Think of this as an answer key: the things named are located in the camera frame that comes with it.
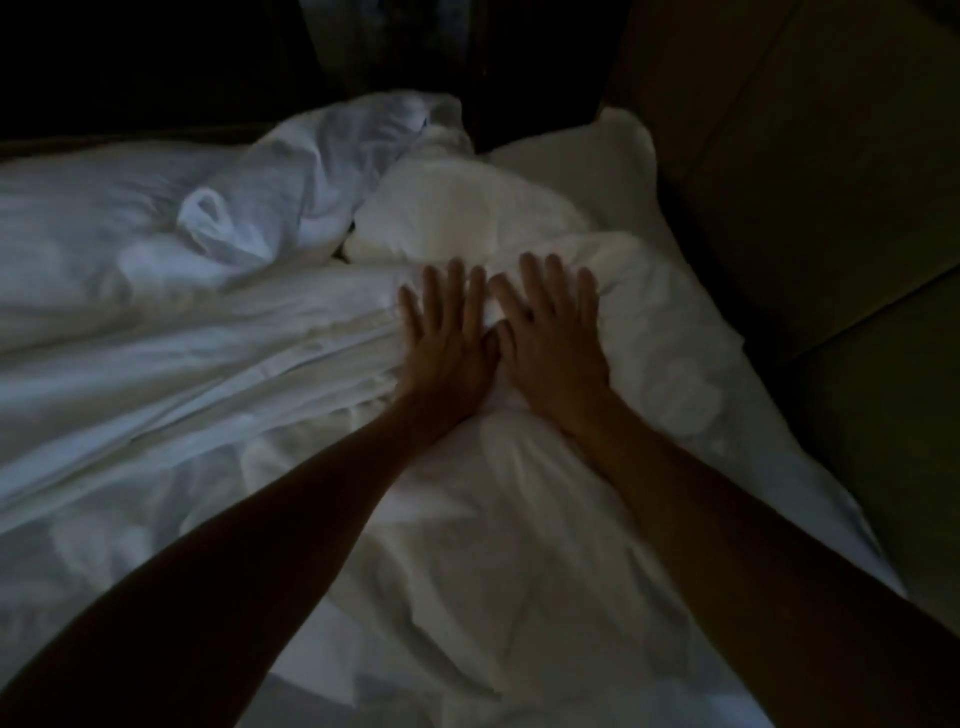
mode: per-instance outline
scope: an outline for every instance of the white duvet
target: white duvet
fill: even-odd
[[[4,679],[179,534],[374,417],[403,356],[396,289],[452,255],[511,277],[522,250],[591,268],[624,399],[900,588],[664,249],[638,123],[600,122],[642,170],[627,232],[473,158],[457,119],[451,99],[385,94],[245,152],[0,167]],[[345,239],[349,262],[331,258]],[[362,707],[341,716],[358,725],[765,720],[610,488],[504,381],[388,492],[274,673],[324,710]]]

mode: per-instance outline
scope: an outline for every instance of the white pillow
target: white pillow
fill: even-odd
[[[477,158],[436,150],[414,152],[391,167],[354,224],[344,255],[366,263],[457,255],[470,265],[597,229],[563,195]]]
[[[603,109],[592,124],[520,139],[488,159],[564,195],[603,230],[631,232],[684,262],[657,202],[653,138],[629,111]]]

